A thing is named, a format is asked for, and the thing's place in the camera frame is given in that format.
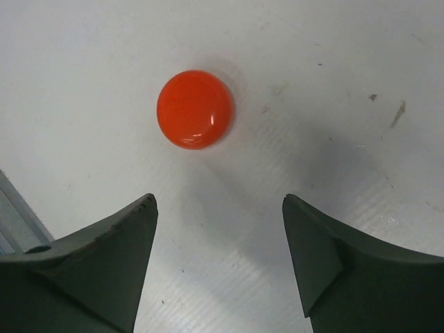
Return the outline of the red round charging case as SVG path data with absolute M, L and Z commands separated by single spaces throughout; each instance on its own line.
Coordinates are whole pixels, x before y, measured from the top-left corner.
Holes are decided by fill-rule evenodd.
M 200 150 L 227 134 L 234 102 L 227 85 L 215 75 L 187 70 L 165 84 L 156 111 L 160 130 L 172 144 Z

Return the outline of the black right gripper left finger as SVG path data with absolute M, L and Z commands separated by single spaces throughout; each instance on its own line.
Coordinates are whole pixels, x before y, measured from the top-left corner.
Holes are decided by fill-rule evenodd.
M 132 332 L 157 226 L 146 194 L 25 253 L 1 256 L 2 332 Z

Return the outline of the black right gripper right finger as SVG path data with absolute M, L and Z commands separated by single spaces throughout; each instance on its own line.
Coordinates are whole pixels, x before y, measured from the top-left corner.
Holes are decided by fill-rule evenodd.
M 313 331 L 443 331 L 442 257 L 372 237 L 293 194 L 282 214 Z

